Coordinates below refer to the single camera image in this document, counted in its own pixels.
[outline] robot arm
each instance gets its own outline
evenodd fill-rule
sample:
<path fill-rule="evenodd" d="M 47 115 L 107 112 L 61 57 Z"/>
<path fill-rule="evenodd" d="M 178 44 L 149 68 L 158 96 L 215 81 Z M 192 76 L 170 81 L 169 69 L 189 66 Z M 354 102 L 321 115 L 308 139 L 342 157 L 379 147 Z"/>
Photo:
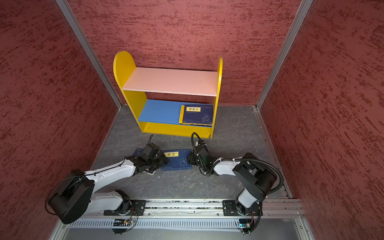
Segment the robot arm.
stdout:
<path fill-rule="evenodd" d="M 235 175 L 244 185 L 236 202 L 236 209 L 239 215 L 252 213 L 251 206 L 255 202 L 262 202 L 267 194 L 276 192 L 283 185 L 283 176 L 280 171 L 270 163 L 262 161 L 251 153 L 246 153 L 237 159 L 215 158 L 209 154 L 206 144 L 201 138 L 193 133 L 191 137 L 193 151 L 188 156 L 188 162 L 198 165 L 203 175 Z M 279 184 L 272 189 L 272 186 L 279 178 Z"/>
<path fill-rule="evenodd" d="M 119 179 L 142 172 L 154 171 L 168 163 L 161 149 L 148 143 L 139 156 L 125 157 L 116 164 L 82 172 L 70 172 L 48 196 L 47 202 L 64 224 L 76 221 L 83 214 L 102 210 L 115 210 L 125 214 L 130 210 L 130 198 L 121 190 L 95 193 Z"/>

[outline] blue book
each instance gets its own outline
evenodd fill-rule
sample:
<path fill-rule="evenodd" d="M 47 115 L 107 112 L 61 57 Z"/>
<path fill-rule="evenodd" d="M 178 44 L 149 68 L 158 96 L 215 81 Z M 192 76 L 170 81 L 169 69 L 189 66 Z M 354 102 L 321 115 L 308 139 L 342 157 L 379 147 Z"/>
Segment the blue book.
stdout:
<path fill-rule="evenodd" d="M 192 165 L 188 164 L 187 155 L 191 149 L 166 150 L 164 155 L 168 158 L 167 165 L 161 167 L 161 171 L 188 170 Z"/>
<path fill-rule="evenodd" d="M 180 124 L 212 126 L 213 105 L 182 105 L 180 110 Z"/>

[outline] red textured wall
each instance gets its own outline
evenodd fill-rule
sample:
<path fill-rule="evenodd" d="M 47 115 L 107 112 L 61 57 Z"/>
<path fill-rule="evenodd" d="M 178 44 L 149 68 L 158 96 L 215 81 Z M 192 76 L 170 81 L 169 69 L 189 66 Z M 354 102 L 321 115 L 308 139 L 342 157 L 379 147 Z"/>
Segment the red textured wall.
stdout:
<path fill-rule="evenodd" d="M 68 2 L 119 94 L 113 76 L 118 51 L 130 52 L 140 67 L 209 71 L 217 70 L 218 58 L 223 56 L 220 103 L 255 104 L 301 0 Z M 147 96 L 197 102 L 208 99 Z"/>
<path fill-rule="evenodd" d="M 44 210 L 90 168 L 117 108 L 54 0 L 0 5 L 0 239 L 47 239 Z"/>
<path fill-rule="evenodd" d="M 262 106 L 316 239 L 384 239 L 384 2 L 315 0 Z"/>

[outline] gray marble floor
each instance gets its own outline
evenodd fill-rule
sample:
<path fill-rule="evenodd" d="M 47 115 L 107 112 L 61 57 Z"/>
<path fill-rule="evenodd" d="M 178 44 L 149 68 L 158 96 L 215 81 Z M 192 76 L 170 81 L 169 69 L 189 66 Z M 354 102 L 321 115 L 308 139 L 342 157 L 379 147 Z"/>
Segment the gray marble floor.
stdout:
<path fill-rule="evenodd" d="M 108 166 L 144 147 L 151 134 L 142 133 L 127 106 L 124 106 L 95 160 L 93 169 Z M 213 139 L 205 139 L 215 157 L 241 157 L 250 152 L 269 160 L 260 126 L 252 107 L 219 107 Z M 191 148 L 190 137 L 154 134 L 152 142 L 162 150 Z M 122 189 L 131 198 L 225 198 L 235 199 L 243 190 L 236 176 L 203 176 L 197 166 L 191 170 L 156 170 L 154 175 L 138 174 L 116 181 L 100 191 Z M 281 198 L 277 191 L 269 198 Z"/>

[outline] book on shelf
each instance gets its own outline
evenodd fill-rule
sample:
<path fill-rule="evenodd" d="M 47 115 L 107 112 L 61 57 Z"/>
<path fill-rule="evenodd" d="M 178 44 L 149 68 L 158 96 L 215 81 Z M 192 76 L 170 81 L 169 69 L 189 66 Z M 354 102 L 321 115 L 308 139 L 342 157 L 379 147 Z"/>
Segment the book on shelf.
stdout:
<path fill-rule="evenodd" d="M 212 127 L 213 105 L 181 105 L 179 124 Z"/>

